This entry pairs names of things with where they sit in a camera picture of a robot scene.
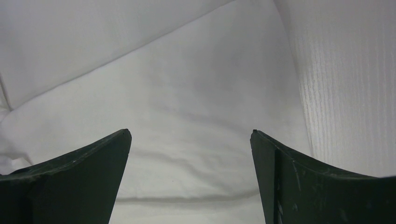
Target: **scratch mark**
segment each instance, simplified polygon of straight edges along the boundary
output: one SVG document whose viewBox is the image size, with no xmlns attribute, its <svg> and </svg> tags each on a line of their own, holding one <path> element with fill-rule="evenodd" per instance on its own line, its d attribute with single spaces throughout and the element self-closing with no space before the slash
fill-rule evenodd
<svg viewBox="0 0 396 224">
<path fill-rule="evenodd" d="M 281 205 L 281 203 L 278 201 L 278 209 L 279 209 L 279 213 L 281 214 L 281 215 L 283 215 L 283 209 L 282 209 L 282 205 Z"/>
<path fill-rule="evenodd" d="M 281 214 L 278 214 L 278 222 L 279 222 L 279 224 L 283 224 L 283 221 L 282 221 L 282 216 L 281 216 Z"/>
<path fill-rule="evenodd" d="M 294 203 L 293 207 L 292 207 L 293 211 L 298 211 L 298 206 L 296 203 Z"/>
<path fill-rule="evenodd" d="M 298 189 L 301 191 L 300 177 L 298 176 L 297 168 L 296 168 L 296 166 L 294 165 L 294 162 L 292 162 L 291 164 L 293 164 L 294 172 L 296 173 Z"/>
</svg>

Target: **black plastic piece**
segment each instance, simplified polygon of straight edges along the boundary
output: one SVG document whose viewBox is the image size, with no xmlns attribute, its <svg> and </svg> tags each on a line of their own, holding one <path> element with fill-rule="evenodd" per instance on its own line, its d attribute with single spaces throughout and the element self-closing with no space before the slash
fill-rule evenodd
<svg viewBox="0 0 396 224">
<path fill-rule="evenodd" d="M 131 134 L 117 131 L 84 148 L 0 176 L 1 224 L 107 224 Z"/>
<path fill-rule="evenodd" d="M 250 143 L 266 224 L 396 223 L 396 177 L 330 166 L 257 130 Z"/>
</svg>

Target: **dark green plastic part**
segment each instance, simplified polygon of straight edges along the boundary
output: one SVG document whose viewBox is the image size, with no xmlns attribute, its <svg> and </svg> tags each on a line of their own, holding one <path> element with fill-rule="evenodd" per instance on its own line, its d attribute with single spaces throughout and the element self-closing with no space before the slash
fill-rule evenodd
<svg viewBox="0 0 396 224">
<path fill-rule="evenodd" d="M 107 224 L 131 134 L 115 132 L 52 160 L 0 175 L 1 224 Z"/>
<path fill-rule="evenodd" d="M 396 177 L 330 166 L 257 130 L 250 143 L 266 224 L 396 224 Z"/>
</svg>

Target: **white cloth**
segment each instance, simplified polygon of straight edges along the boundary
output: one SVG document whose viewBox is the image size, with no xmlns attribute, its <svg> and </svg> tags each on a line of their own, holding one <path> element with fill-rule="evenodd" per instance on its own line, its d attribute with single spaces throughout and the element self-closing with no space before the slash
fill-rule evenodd
<svg viewBox="0 0 396 224">
<path fill-rule="evenodd" d="M 30 164 L 24 158 L 11 159 L 9 155 L 0 155 L 0 174 L 8 175 L 18 169 L 30 167 Z"/>
<path fill-rule="evenodd" d="M 357 173 L 396 175 L 396 1 L 275 3 L 313 156 Z"/>
<path fill-rule="evenodd" d="M 250 134 L 310 154 L 274 3 L 238 0 L 9 113 L 0 134 L 33 163 L 129 128 L 111 223 L 264 222 Z"/>
<path fill-rule="evenodd" d="M 231 0 L 2 0 L 0 73 L 12 108 Z"/>
</svg>

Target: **white fabric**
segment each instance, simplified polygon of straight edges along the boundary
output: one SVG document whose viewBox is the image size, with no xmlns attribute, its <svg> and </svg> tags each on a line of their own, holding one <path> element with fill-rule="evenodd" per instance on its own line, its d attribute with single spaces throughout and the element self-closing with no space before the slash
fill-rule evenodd
<svg viewBox="0 0 396 224">
<path fill-rule="evenodd" d="M 5 116 L 9 113 L 8 103 L 3 94 L 2 87 L 0 86 L 0 122 L 3 120 Z"/>
<path fill-rule="evenodd" d="M 231 0 L 2 0 L 0 73 L 12 108 Z"/>
<path fill-rule="evenodd" d="M 313 156 L 358 173 L 396 175 L 396 1 L 275 2 Z"/>
<path fill-rule="evenodd" d="M 0 134 L 39 163 L 121 128 L 133 140 L 111 223 L 264 223 L 252 130 L 310 154 L 274 3 L 220 7 L 28 101 Z"/>
<path fill-rule="evenodd" d="M 12 159 L 9 155 L 1 155 L 0 154 L 0 174 L 1 175 L 8 175 L 18 169 L 30 167 L 28 161 L 24 158 L 16 158 Z"/>
</svg>

